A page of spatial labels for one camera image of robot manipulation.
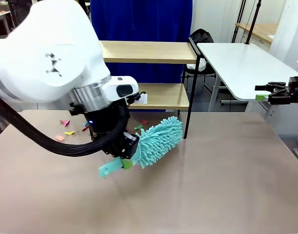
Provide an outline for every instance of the black hose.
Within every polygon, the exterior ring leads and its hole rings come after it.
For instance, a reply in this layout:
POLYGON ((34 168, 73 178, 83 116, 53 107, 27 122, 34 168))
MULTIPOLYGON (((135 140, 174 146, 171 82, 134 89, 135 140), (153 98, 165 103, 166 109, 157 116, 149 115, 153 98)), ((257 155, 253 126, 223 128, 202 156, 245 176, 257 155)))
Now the black hose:
POLYGON ((79 157, 102 150, 106 145, 113 142, 118 135, 121 135, 126 129, 129 112, 126 106, 119 106, 119 117, 115 128, 103 138, 82 145, 64 144, 52 140, 33 127, 2 99, 0 99, 0 116, 41 147, 58 155, 79 157))

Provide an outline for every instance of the white paper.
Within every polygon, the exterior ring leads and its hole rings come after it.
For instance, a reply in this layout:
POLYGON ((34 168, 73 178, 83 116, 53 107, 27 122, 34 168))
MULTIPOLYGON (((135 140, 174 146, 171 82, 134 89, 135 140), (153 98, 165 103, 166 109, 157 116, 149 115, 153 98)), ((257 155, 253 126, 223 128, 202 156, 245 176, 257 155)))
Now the white paper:
POLYGON ((137 104, 148 104, 148 95, 147 94, 141 94, 140 99, 138 101, 135 100, 135 103, 137 103, 137 104))

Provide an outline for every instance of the black chair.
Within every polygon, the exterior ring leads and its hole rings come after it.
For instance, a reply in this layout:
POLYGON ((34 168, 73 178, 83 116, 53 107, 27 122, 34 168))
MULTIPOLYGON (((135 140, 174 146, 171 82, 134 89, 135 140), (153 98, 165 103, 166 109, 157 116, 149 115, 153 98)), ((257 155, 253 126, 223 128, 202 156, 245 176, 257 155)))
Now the black chair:
MULTIPOLYGON (((191 34, 191 38, 192 38, 193 42, 195 43, 195 45, 198 43, 214 43, 214 40, 213 40, 211 34, 209 32, 206 32, 204 29, 196 30, 194 33, 191 34)), ((183 77, 187 77, 187 86, 188 86, 189 75, 193 76, 195 74, 195 70, 188 69, 187 65, 185 65, 185 66, 186 67, 185 67, 184 71, 187 72, 187 76, 186 76, 186 74, 183 74, 183 77)), ((206 68, 201 72, 198 71, 198 77, 204 77, 204 86, 209 92, 212 93, 213 92, 212 89, 210 89, 206 85, 205 81, 206 81, 207 77, 216 78, 216 72, 212 68, 212 66, 209 64, 208 61, 206 61, 206 68)))

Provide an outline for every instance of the teal microfiber duster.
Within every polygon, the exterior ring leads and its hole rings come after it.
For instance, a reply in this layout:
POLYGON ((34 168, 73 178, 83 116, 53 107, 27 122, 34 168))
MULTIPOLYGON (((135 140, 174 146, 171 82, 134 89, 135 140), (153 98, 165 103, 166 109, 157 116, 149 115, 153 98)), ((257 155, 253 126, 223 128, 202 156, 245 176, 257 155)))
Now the teal microfiber duster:
POLYGON ((182 140, 182 122, 177 117, 172 116, 163 119, 160 124, 152 126, 147 131, 141 129, 141 136, 136 134, 139 136, 139 142, 136 153, 131 160, 122 160, 119 157, 113 159, 99 167, 100 177, 105 177, 121 168, 129 169, 131 163, 133 165, 139 164, 141 168, 156 163, 182 140))

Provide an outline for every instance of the black pole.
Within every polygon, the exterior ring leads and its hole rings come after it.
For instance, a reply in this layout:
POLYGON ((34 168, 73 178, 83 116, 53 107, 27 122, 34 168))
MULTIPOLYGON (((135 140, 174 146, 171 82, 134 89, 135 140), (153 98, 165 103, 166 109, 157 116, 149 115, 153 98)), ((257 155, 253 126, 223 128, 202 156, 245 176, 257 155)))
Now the black pole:
MULTIPOLYGON (((246 0, 242 0, 241 8, 240 8, 240 11, 238 13, 237 23, 241 23, 241 19, 242 19, 243 12, 244 12, 244 9, 245 9, 245 4, 246 4, 246 0)), ((231 41, 232 43, 235 43, 236 38, 237 38, 237 34, 238 34, 238 27, 236 26, 235 31, 233 33, 232 41, 231 41)))
POLYGON ((245 43, 246 45, 250 44, 250 39, 251 39, 251 36, 252 36, 252 33, 253 33, 253 29, 254 29, 254 26, 255 26, 255 23, 256 23, 256 19, 257 19, 257 16, 258 16, 258 11, 260 9, 260 6, 261 6, 261 0, 258 0, 255 15, 254 15, 252 25, 251 25, 251 29, 248 33, 247 40, 246 40, 246 43, 245 43))

